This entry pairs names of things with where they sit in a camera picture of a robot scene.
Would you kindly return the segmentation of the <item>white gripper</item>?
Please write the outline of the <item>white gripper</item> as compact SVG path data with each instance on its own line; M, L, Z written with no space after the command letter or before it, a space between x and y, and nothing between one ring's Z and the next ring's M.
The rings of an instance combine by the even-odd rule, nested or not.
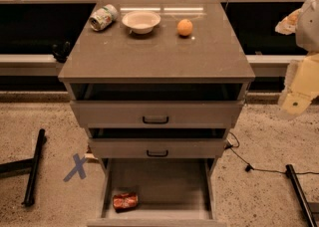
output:
M300 9L296 9L275 27L279 34L290 35L296 30ZM282 117L297 117L303 114L312 100L319 96L319 54L308 54L298 62L297 71L290 85L290 91L284 90L279 99L279 114Z

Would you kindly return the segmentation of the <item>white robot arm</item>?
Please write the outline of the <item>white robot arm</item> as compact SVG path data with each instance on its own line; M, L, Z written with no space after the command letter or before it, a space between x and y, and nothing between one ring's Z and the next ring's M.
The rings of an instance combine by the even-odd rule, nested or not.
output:
M275 31L294 33L296 45L307 51L304 59L292 60L288 65L278 100L280 115L295 118L319 96L319 0L306 0L300 9L279 22Z

